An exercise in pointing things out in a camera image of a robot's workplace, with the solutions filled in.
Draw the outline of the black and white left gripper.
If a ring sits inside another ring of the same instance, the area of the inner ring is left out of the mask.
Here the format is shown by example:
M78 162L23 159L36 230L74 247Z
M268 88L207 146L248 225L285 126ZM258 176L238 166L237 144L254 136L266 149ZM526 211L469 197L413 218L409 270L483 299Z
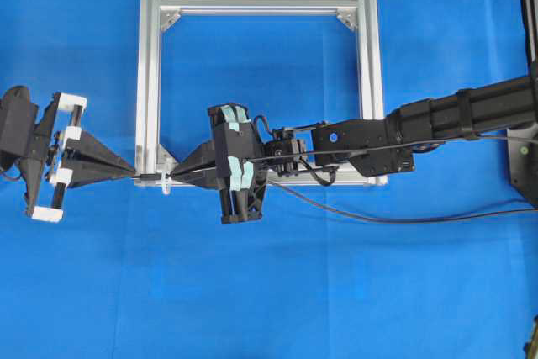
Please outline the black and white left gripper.
M135 168L125 159L112 152L89 132L82 131L80 121L86 106L85 97L64 92L55 93L45 108L41 120L30 131L29 149L23 157L23 179L26 184L25 213L31 219L59 222L63 217L61 205L66 187L83 187L97 182L131 178L136 174ZM71 114L71 121L64 132L61 148L66 146L67 149L74 150L80 156L97 163L61 165L59 175L53 175L55 186L53 202L50 207L43 207L37 205L37 199L59 111Z

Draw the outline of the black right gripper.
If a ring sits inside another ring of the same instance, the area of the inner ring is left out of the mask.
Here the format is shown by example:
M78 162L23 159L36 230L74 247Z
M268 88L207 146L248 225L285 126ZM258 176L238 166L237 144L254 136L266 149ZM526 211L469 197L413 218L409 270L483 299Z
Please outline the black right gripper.
M199 145L171 171L172 180L219 190L221 223L262 218L267 170L255 163L263 144L248 109L236 103L208 109L212 140ZM215 169L200 170L214 166Z

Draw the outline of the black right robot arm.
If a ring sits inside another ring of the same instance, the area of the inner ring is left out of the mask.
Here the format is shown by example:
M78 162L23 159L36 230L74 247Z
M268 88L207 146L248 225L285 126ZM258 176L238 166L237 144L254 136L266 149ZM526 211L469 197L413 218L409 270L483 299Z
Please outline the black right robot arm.
M335 182L348 162L364 177L411 172L414 155L451 140L479 140L487 132L537 121L537 65L528 75L444 98L424 99L384 119L348 119L268 129L236 103L208 110L212 138L171 171L170 179L219 192L223 224L259 220L268 172L279 177L308 173L318 184Z

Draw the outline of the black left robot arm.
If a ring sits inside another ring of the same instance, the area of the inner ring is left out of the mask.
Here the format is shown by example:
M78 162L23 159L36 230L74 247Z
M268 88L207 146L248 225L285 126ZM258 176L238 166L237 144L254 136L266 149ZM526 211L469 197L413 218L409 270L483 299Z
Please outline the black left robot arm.
M25 86L1 97L1 175L24 180L25 214L57 223L65 191L96 182L132 178L136 170L82 129L87 100L57 92L41 120Z

